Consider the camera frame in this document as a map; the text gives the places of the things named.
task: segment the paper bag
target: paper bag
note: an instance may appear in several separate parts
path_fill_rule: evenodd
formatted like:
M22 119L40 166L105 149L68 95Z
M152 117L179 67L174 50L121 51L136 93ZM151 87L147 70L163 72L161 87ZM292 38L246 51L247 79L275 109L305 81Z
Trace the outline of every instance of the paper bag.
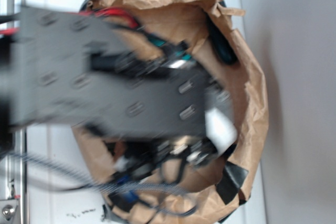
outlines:
M180 186L188 189L198 200L195 214L178 218L156 213L141 204L129 212L114 206L115 215L129 223L150 224L213 224L246 202L251 193L253 180L263 151L268 130L268 104L264 74L241 33L232 30L232 15L244 11L226 8L222 0L98 0L91 8L119 6L136 16L149 32L156 33L171 42L187 41L191 55L200 62L218 82L231 93L238 131L236 144L209 165L198 170L188 168ZM206 26L206 15L219 28L233 48L238 62L223 64L213 50ZM141 58L159 56L157 49L142 50L134 46ZM107 151L104 140L92 136L83 128L74 128L74 135L94 179L105 182L113 174L113 156ZM149 178L157 181L157 175ZM141 194L151 203L158 203L155 195ZM187 211L191 205L182 197L169 195L163 206L172 211Z

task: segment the metal rod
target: metal rod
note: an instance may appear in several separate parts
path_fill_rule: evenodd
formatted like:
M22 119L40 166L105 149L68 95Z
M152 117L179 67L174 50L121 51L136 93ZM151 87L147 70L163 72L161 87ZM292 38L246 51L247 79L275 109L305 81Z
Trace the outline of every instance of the metal rod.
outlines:
M15 132L15 151L19 153L27 152L26 129ZM15 181L18 182L17 187L20 193L21 224L28 224L27 166L22 160L17 163L16 174L19 176Z

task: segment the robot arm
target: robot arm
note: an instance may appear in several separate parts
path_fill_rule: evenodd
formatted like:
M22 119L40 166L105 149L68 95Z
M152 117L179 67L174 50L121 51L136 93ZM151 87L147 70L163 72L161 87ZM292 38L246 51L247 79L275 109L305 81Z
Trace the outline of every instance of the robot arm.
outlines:
M1 39L3 152L10 128L85 126L125 141L120 171L138 180L170 157L207 164L235 141L229 99L204 69L171 68L170 56L139 61L96 17L23 6L19 20L20 31Z

